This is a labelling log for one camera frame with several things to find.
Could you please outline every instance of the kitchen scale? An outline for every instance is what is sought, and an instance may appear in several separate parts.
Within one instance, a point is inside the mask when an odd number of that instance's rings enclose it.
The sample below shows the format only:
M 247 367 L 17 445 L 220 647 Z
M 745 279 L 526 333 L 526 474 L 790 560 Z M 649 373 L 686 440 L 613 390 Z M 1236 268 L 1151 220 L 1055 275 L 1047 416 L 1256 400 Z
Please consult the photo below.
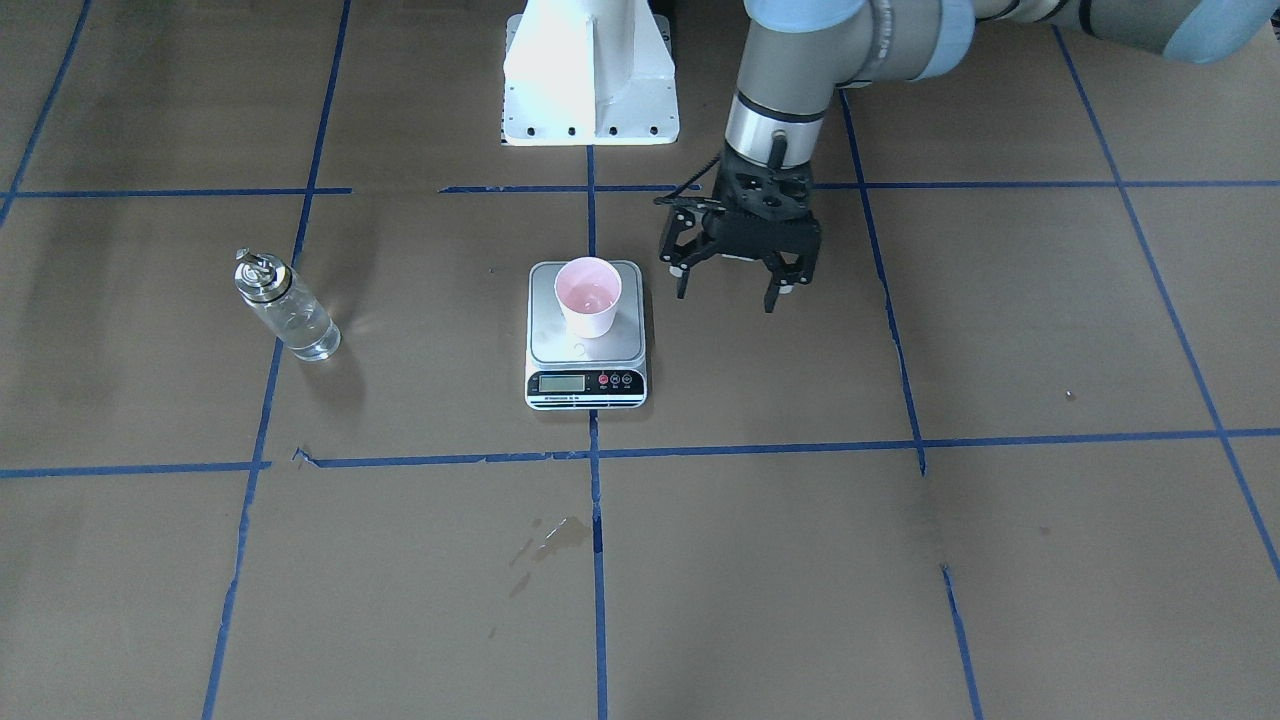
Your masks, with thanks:
M 639 407 L 649 397 L 640 268 L 613 260 L 622 297 L 609 332 L 572 336 L 556 300 L 556 274 L 564 263 L 539 263 L 529 272 L 525 402 L 534 410 Z

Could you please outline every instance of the clear bottle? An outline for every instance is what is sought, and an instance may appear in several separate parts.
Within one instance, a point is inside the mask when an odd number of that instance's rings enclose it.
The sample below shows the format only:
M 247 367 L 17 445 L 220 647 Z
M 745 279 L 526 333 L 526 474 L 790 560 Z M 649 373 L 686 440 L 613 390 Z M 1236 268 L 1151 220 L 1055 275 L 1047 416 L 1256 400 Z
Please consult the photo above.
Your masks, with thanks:
M 293 268 L 275 255 L 236 251 L 236 288 L 253 313 L 301 360 L 324 360 L 342 333 Z

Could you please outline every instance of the water spill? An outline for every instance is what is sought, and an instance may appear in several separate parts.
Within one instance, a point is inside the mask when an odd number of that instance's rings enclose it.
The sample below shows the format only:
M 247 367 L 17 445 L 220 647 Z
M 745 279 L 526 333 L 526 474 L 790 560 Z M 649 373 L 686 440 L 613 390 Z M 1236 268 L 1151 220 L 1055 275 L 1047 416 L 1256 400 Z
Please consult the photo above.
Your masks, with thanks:
M 529 538 L 525 541 L 525 547 L 520 548 L 520 552 L 517 552 L 516 556 L 511 559 L 511 562 L 507 564 L 507 568 L 515 568 L 516 561 L 520 560 L 522 555 L 529 552 L 530 547 L 534 547 L 534 538 Z
M 556 552 L 566 547 L 582 544 L 589 537 L 591 537 L 591 529 L 584 525 L 581 520 L 577 518 L 564 518 L 552 532 L 547 533 L 543 544 L 538 546 L 538 551 L 534 552 L 534 561 L 541 562 L 547 556 L 556 555 Z
M 525 588 L 527 588 L 529 587 L 529 580 L 531 580 L 531 579 L 534 579 L 534 574 L 532 573 L 525 573 L 525 577 L 521 578 L 518 583 L 516 583 L 516 587 L 511 588 L 509 593 L 507 593 L 507 600 L 511 600 L 511 598 L 516 597 Z

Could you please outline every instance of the white metal stand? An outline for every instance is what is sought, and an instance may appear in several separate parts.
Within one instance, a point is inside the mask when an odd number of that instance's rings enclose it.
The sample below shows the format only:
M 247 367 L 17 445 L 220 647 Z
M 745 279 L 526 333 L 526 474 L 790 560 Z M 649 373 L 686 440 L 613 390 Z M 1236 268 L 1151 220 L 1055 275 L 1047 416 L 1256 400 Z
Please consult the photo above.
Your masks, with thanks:
M 644 0 L 529 0 L 507 20 L 509 145 L 662 145 L 680 135 L 669 23 Z

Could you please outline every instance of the cup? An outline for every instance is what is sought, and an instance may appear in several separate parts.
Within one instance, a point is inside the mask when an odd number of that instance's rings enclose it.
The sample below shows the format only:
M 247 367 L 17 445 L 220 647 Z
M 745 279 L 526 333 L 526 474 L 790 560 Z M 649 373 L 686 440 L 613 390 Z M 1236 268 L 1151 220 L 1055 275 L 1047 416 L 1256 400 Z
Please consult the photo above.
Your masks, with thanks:
M 564 325 L 577 337 L 600 337 L 613 327 L 622 297 L 622 275 L 599 258 L 570 260 L 556 273 L 556 300 Z

